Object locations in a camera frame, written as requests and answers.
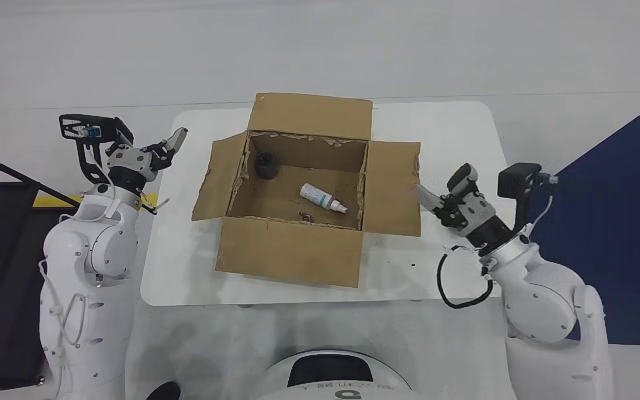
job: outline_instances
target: white cable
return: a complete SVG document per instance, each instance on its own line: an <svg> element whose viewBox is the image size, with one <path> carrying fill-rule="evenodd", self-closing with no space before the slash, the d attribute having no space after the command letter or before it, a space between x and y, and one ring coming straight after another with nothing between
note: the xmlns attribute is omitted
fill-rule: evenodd
<svg viewBox="0 0 640 400"><path fill-rule="evenodd" d="M67 217L70 218L74 221L81 221L81 222L96 222L96 221L100 221L102 218L104 218L107 215L107 212L109 211L109 209L113 206L113 203L115 203L116 201L116 185L113 184L113 181L111 180L111 178L109 177L109 174L107 174L105 172L105 170L100 166L100 164L98 164L98 162L96 161L95 158L93 158L93 154L91 154L91 152L88 152L87 155L89 156L89 158L91 158L91 161L93 161L93 163L95 164L96 167L98 167L98 169L100 170L100 172L102 172L102 175L104 175L105 178L107 178L107 180L109 181L109 185L111 185L111 191L112 191L112 195L111 195L111 203L109 204L108 207L106 207L104 209L104 211L102 212L102 214L97 217L97 218L93 218L93 219L82 219L82 218L78 218L75 217L73 215L69 215L69 214L62 214L60 215L60 218L58 219L58 222L62 222L62 217Z"/></svg>
<svg viewBox="0 0 640 400"><path fill-rule="evenodd" d="M42 264L45 261L46 260L42 260L38 263L38 269L40 270L40 275L42 275L42 278L44 279L45 284L49 288L49 292L51 292L53 305L59 308L60 310L62 310L62 306L60 305L60 300L58 298L58 293L53 287L51 280L49 280L49 277L44 272L44 267L42 266ZM71 312L71 308L73 307L73 302L76 298L80 299L80 301L82 302L82 313L80 314L80 328L78 329L78 335L76 336L75 340L72 341L71 339L69 339L69 336L67 336L67 331L65 329L65 326L67 325L67 319L69 318L69 313ZM78 342L80 342L80 338L82 337L82 330L84 328L84 314L86 309L87 309L86 297L81 293L74 293L73 297L71 297L71 300L69 300L69 305L65 309L64 317L60 319L60 314L59 313L56 314L56 321L58 321L58 326L60 328L60 335L62 335L64 340L71 346L75 346L76 344L78 344Z"/></svg>
<svg viewBox="0 0 640 400"><path fill-rule="evenodd" d="M533 228L536 227L536 224L538 222L540 222L540 220L542 219L542 217L545 216L545 214L549 211L549 209L551 208L551 204L553 204L553 195L549 196L549 201L547 202L547 207L544 209L544 211L542 211L540 213L540 215L538 215L538 217L533 221L533 223L531 224L531 227L529 227L529 232L527 233L527 236L531 236L531 233L533 232Z"/></svg>

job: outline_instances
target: small item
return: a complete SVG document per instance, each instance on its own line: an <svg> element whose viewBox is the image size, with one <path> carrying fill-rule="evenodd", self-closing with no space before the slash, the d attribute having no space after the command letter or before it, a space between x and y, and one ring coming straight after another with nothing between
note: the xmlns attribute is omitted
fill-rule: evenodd
<svg viewBox="0 0 640 400"><path fill-rule="evenodd" d="M327 210L333 210L343 214L347 213L347 207L343 206L332 195L308 183L305 183L302 185L302 188L300 188L300 196Z"/></svg>
<svg viewBox="0 0 640 400"><path fill-rule="evenodd" d="M263 151L258 153L254 163L256 173L261 179L271 180L278 175L276 156L273 153Z"/></svg>
<svg viewBox="0 0 640 400"><path fill-rule="evenodd" d="M302 220L304 222L313 222L313 217L307 213L303 213L302 211L300 211L300 217L302 217Z"/></svg>

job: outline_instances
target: dark blue panel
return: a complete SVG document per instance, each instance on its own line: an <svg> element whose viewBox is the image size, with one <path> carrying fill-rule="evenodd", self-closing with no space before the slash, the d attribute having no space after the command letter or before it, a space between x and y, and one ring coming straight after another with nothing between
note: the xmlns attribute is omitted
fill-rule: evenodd
<svg viewBox="0 0 640 400"><path fill-rule="evenodd" d="M604 303L610 343L640 344L640 117L562 170L533 240ZM532 215L546 205L532 199Z"/></svg>

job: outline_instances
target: black cable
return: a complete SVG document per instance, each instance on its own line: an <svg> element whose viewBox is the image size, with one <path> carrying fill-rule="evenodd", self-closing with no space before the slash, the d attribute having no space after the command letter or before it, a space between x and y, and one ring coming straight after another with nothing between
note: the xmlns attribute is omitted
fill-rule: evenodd
<svg viewBox="0 0 640 400"><path fill-rule="evenodd" d="M451 251L456 251L457 249L459 249L462 246L453 246L451 248ZM438 271L436 272L436 283L438 284L438 291L440 292L440 296L442 296L442 300L445 302L446 305L448 305L451 308L454 308L456 310L459 310L461 308L467 308L467 307L471 307L471 306L475 306L476 304L480 304L483 301L485 301L489 295L491 295L491 292L493 291L493 280L488 280L487 281L487 291L484 292L480 297L470 300L470 301L466 301L464 303L460 303L460 304L453 304L452 302L449 301L449 299L447 298L447 296L444 294L444 289L442 288L442 266L444 265L444 260L447 259L447 257L449 256L448 253L444 253L442 255L442 258L440 259L440 262L438 263ZM486 267L482 268L482 275L486 275L487 274L487 269Z"/></svg>

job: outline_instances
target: yellow stripe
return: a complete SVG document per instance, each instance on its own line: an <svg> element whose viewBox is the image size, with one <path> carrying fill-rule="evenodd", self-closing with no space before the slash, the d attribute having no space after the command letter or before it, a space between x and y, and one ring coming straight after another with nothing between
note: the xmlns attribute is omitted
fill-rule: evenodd
<svg viewBox="0 0 640 400"><path fill-rule="evenodd" d="M77 202L82 202L82 197L80 196L69 196ZM155 206L158 204L158 194L157 193L149 193L147 194L147 198L149 201ZM36 200L33 202L34 207L69 207L67 203L53 196L38 196Z"/></svg>

